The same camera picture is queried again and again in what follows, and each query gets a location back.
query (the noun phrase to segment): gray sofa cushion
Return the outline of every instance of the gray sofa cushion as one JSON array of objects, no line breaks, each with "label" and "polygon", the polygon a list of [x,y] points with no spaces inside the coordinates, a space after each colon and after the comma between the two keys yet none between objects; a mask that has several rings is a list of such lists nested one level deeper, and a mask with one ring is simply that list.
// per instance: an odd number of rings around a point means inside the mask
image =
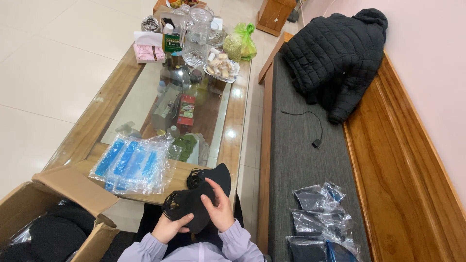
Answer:
[{"label": "gray sofa cushion", "polygon": [[[321,119],[320,149],[311,143],[320,136],[319,120],[312,114],[291,116],[281,113],[312,111]],[[328,122],[319,105],[308,105],[295,91],[280,53],[274,58],[272,133],[270,156],[270,203],[268,254],[274,262],[292,261],[285,236],[293,235],[290,208],[298,209],[291,191],[322,184],[328,179],[344,187],[342,206],[355,222],[353,236],[361,245],[361,258],[370,262],[366,233],[341,125]]]}]

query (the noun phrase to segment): dark pants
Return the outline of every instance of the dark pants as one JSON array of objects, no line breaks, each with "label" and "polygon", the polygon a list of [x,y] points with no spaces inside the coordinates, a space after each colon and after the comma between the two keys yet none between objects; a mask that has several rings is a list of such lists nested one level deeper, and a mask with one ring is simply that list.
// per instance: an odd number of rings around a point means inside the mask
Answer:
[{"label": "dark pants", "polygon": [[[143,237],[154,230],[155,225],[157,225],[158,219],[163,214],[162,207],[152,204],[144,204],[144,214],[139,223],[139,229],[137,230],[136,242],[141,242]],[[235,207],[233,210],[233,217],[235,217],[240,223],[241,227],[244,227],[243,223],[243,213],[241,211],[240,198],[236,195]],[[199,234],[194,235],[196,242],[209,242],[216,245],[220,250],[222,250],[222,240],[218,234],[219,230],[214,226],[212,221],[209,221],[207,226],[199,232]],[[178,233],[176,236],[168,242],[168,248],[165,252],[165,256],[170,254],[177,248],[184,247],[187,245],[193,244],[194,241],[191,238],[191,233]]]}]

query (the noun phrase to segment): glass pitcher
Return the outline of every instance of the glass pitcher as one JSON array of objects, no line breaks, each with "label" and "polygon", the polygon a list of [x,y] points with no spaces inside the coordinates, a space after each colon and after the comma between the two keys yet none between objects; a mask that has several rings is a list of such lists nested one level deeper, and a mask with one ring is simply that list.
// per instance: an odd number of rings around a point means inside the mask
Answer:
[{"label": "glass pitcher", "polygon": [[207,39],[212,20],[213,11],[206,5],[197,4],[189,10],[189,18],[180,38],[181,54],[187,65],[198,67],[207,61]]}]

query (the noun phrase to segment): hand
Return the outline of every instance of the hand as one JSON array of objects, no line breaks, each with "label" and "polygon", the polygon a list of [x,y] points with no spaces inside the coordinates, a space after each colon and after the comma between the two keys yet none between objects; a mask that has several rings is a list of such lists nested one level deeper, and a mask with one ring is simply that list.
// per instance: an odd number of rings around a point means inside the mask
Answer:
[{"label": "hand", "polygon": [[227,231],[234,223],[233,210],[230,205],[230,200],[223,192],[223,189],[213,180],[206,178],[206,182],[210,184],[215,192],[215,206],[206,195],[201,195],[201,200],[207,211],[210,219],[220,232]]},{"label": "hand", "polygon": [[161,243],[167,244],[168,241],[175,237],[178,232],[189,232],[189,228],[185,228],[184,226],[189,223],[193,217],[194,215],[190,213],[176,221],[171,221],[164,214],[162,214],[154,228],[154,231],[152,231],[152,235]]}]

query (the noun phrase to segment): pink wall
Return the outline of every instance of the pink wall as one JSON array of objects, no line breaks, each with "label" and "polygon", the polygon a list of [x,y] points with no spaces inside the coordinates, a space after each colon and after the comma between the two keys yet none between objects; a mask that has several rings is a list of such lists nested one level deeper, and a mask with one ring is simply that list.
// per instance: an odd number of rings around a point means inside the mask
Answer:
[{"label": "pink wall", "polygon": [[466,2],[308,0],[303,21],[364,8],[387,16],[385,48],[466,206]]}]

